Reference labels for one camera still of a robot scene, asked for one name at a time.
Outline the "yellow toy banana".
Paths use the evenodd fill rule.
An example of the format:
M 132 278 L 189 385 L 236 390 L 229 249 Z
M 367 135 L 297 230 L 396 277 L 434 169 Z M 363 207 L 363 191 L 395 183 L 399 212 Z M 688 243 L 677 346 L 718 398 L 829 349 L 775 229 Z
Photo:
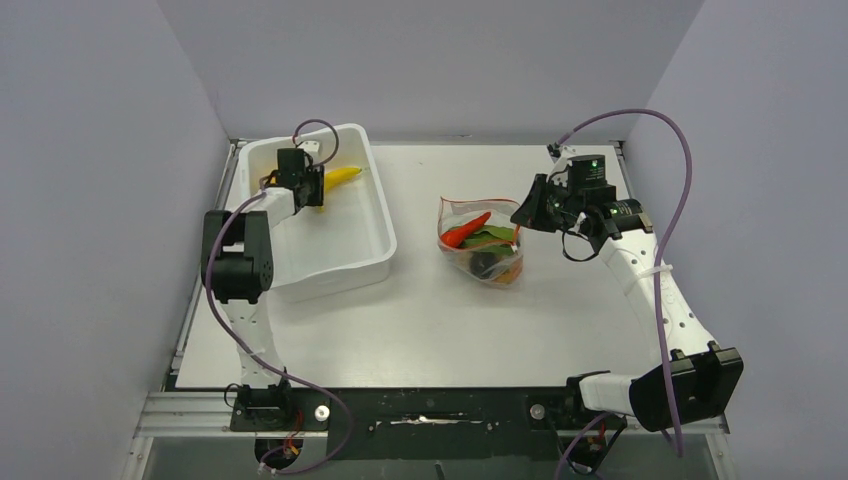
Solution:
M 363 169 L 359 167 L 343 167 L 328 171 L 324 175 L 323 198 L 324 203 L 319 207 L 319 211 L 323 212 L 327 205 L 329 192 L 355 178 L 357 178 Z

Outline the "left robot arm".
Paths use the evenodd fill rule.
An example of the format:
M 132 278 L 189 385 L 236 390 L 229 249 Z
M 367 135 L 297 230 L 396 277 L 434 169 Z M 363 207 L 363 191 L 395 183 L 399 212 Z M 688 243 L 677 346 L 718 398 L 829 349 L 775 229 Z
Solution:
M 322 204 L 324 168 L 300 148 L 279 149 L 276 162 L 234 210 L 210 210 L 203 219 L 202 284 L 240 362 L 231 425 L 238 431 L 295 430 L 303 424 L 268 317 L 275 275 L 271 232 L 303 208 Z

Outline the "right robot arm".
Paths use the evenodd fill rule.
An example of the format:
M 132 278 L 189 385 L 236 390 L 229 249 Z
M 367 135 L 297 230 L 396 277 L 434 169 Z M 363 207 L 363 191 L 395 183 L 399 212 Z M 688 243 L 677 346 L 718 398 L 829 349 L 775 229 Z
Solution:
M 656 432 L 723 415 L 744 370 L 700 323 L 660 258 L 641 203 L 620 199 L 602 155 L 580 155 L 537 174 L 511 220 L 524 229 L 576 235 L 610 270 L 647 336 L 655 367 L 640 375 L 596 371 L 568 379 L 564 417 L 585 427 L 602 412 L 635 418 Z

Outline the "red toy chili pepper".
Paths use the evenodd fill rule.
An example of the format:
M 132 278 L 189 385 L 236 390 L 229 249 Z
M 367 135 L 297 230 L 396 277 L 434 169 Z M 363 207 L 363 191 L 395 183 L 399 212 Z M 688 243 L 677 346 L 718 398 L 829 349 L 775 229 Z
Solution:
M 482 229 L 490 218 L 491 213 L 485 212 L 465 224 L 462 224 L 458 227 L 454 227 L 451 230 L 444 232 L 440 235 L 439 240 L 443 245 L 447 247 L 459 248 L 469 236 Z

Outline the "clear zip top bag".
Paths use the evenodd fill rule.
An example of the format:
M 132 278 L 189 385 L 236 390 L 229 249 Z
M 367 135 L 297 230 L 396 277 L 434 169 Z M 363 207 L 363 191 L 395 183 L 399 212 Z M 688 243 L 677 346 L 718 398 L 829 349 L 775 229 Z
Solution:
M 513 223 L 519 204 L 507 198 L 440 199 L 436 245 L 474 280 L 509 287 L 524 267 L 523 230 Z

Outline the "white plastic bin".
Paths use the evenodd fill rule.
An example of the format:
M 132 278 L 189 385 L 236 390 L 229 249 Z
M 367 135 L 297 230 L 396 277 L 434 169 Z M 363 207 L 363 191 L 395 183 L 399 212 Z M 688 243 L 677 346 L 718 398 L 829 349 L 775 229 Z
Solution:
M 360 172 L 331 189 L 322 207 L 305 207 L 271 230 L 271 293 L 299 302 L 386 280 L 397 238 L 365 129 L 346 123 L 299 138 L 319 143 L 327 171 Z

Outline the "green toy vegetable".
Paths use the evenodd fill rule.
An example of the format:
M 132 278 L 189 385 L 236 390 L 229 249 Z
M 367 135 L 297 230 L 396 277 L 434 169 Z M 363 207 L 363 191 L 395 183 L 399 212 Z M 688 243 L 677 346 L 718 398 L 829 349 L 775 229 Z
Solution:
M 486 225 L 469 236 L 459 247 L 473 252 L 493 252 L 498 257 L 515 254 L 520 242 L 514 228 Z

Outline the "toy pineapple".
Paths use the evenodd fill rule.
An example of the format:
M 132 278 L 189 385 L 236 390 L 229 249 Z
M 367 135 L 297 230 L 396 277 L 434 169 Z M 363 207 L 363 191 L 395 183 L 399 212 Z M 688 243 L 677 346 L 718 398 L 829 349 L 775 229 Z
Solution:
M 522 256 L 514 255 L 508 258 L 508 264 L 496 275 L 492 281 L 496 285 L 509 286 L 514 284 L 523 272 L 524 261 Z

